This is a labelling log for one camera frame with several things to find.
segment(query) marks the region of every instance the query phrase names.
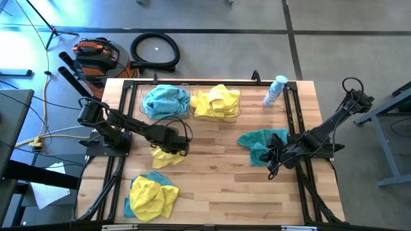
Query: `teal cloth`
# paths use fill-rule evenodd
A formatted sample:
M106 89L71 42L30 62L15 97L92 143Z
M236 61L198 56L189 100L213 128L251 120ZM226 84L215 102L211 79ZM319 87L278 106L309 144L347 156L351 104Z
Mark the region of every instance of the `teal cloth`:
M165 84L156 86L143 100L144 110L151 119L183 115L189 105L190 96L184 89Z
M171 181L169 181L165 176L161 175L160 173L156 171L152 171L150 174L142 174L140 176L143 176L149 180L157 182L161 184L161 186L166 186L166 185L174 186L174 184ZM130 188L133 186L133 182L136 179L137 177L135 177L131 181ZM129 197L124 199L124 217L125 218L135 218L136 217L136 215L134 215L133 211L131 211L130 209L130 198Z
M286 129L261 129L246 133L238 138L237 143L250 150L251 166L265 166L267 164L259 158L268 153L269 149L266 147L267 140L269 140L274 133L287 144L288 131Z

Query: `clear plastic container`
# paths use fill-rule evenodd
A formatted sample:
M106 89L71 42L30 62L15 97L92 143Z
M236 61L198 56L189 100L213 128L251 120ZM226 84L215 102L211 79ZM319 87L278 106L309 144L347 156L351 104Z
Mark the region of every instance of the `clear plastic container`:
M188 84L182 84L182 85L173 85L174 87L176 87L176 88L178 88L178 89L184 89L188 94L189 94L189 97L191 98L191 96L190 96L190 86L188 85ZM144 85L143 87L141 87L141 90L140 90L140 103L139 103L139 109L140 109L140 112L142 113L142 114L145 114L145 115L147 115L147 117L148 117L148 114L146 113L146 110L144 109L144 106L143 106L143 101L144 101L144 97L148 94L148 93L150 93L154 88L156 88L156 85L149 85L149 84L146 84L146 85ZM174 115L175 117L178 117L178 118L180 118L180 119L185 119L185 118L188 118L189 117L189 110L187 110L187 112L186 113L184 113L184 114L176 114L176 115Z
M196 96L198 91L202 91L203 93L208 94L210 90L213 87L205 87L205 86L194 86L191 87L191 97ZM228 90L238 90L240 92L240 97L238 99L238 110L237 114L232 116L232 117L214 117L214 116L206 116L206 115L198 115L195 114L195 109L194 107L190 107L190 112L193 114L193 117L195 119L201 120L201 121L209 121L209 122L216 122L216 123L234 123L237 121L237 118L241 115L241 90L239 88L233 87L233 88L227 88Z

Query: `yellow cloth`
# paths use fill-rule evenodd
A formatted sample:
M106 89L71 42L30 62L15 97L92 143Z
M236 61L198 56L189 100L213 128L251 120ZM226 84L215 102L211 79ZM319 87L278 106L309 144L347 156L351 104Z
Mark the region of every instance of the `yellow cloth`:
M177 187L161 186L153 180L138 176L130 189L130 208L144 222L157 216L169 218L178 194Z
M160 148L152 148L153 168L160 169L168 164L176 165L184 160L185 156L179 154L169 154Z
M239 90L227 90L223 84L219 84L208 94L199 90L191 97L190 105L195 108L195 117L236 117L240 110L240 96Z

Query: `butcher block tabletop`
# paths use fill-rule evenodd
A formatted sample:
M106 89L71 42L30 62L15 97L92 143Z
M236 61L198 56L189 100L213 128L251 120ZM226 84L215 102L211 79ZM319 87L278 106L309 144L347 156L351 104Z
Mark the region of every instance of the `butcher block tabletop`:
M111 108L119 106L123 80L109 79L103 101ZM154 121L140 112L140 90L137 91L133 118L148 124ZM312 81L297 81L302 116L307 130L322 122L317 95ZM157 171L180 189L170 218L158 217L150 223L216 224L216 225L303 225L297 175L294 169L280 167L278 175L268 180L268 170L251 167L249 150L237 144L244 133L262 128L288 129L284 97L271 108L262 105L268 87L238 86L241 90L241 115L235 123L198 121L192 115L184 121L193 129L187 157L176 166L152 168L149 143L133 133L132 148L126 158L121 180L115 223L141 223L137 218L124 217L124 199L133 178ZM128 93L124 114L131 93ZM293 112L295 105L292 94ZM184 135L182 126L172 126ZM101 191L107 157L96 157L85 169L78 193L77 216L89 208ZM338 187L331 164L324 159L312 159L317 190L334 212L344 220ZM314 218L312 199L307 193L310 214ZM107 197L105 216L109 213L112 190Z

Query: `gray concrete floor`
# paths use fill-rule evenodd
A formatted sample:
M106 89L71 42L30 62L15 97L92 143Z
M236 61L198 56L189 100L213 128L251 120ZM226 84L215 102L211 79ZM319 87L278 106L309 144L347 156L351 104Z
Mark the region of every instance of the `gray concrete floor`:
M28 7L35 24L42 21ZM247 1L236 0L228 6L223 0L151 0L146 6L135 1L41 1L33 4L55 26L84 26L98 28L202 28L202 29L270 29L285 30L281 0ZM411 30L411 2L406 0L289 0L290 14L295 30ZM13 1L8 1L5 10L10 17L0 13L0 23L28 24ZM48 33L41 33L46 40ZM64 65L58 59L61 51L71 53L71 47L80 38L106 37L128 47L138 36L134 33L83 33L79 37L62 35L54 39L49 50L50 71L53 73L47 90L47 99L54 103L77 107L79 94L61 77L57 68ZM230 34L171 34L180 47L181 60L175 73L158 73L159 77L174 78L236 78L248 79L254 69L264 79L274 79L283 74L295 79L290 45L286 35L230 35ZM297 51L304 80L315 82L323 118L330 116L342 98L341 81L348 76L361 79L365 92L376 98L375 105L389 99L390 93L410 81L411 37L363 37L363 36L296 36ZM25 78L2 80L18 86L31 88L41 97L46 57L40 40L30 30L21 32L0 31L2 46L0 68L30 68L35 74ZM147 59L158 60L170 55L170 50L159 41L146 42L139 48ZM152 71L144 76L151 77ZM42 102L33 100L32 107L42 114ZM77 111L48 105L50 130L76 126ZM357 115L346 121L337 130L337 142L345 149L335 157L340 196L348 222L383 228L411 230L411 184L378 187L376 182L390 177L390 171L374 128L366 124L357 128L352 124ZM29 112L19 140L38 134L41 123ZM71 135L88 135L89 129L64 132ZM401 149L406 138L389 134L396 153L409 152ZM55 138L50 153L84 153L84 148L74 139ZM13 158L31 162L32 156L16 151ZM81 161L83 155L65 155L64 158ZM403 172L410 170L410 157L398 158ZM47 166L53 160L44 157L37 165ZM70 170L77 175L79 169ZM71 218L70 203L73 198L64 198L44 210L28 209L24 221L28 225L53 223Z

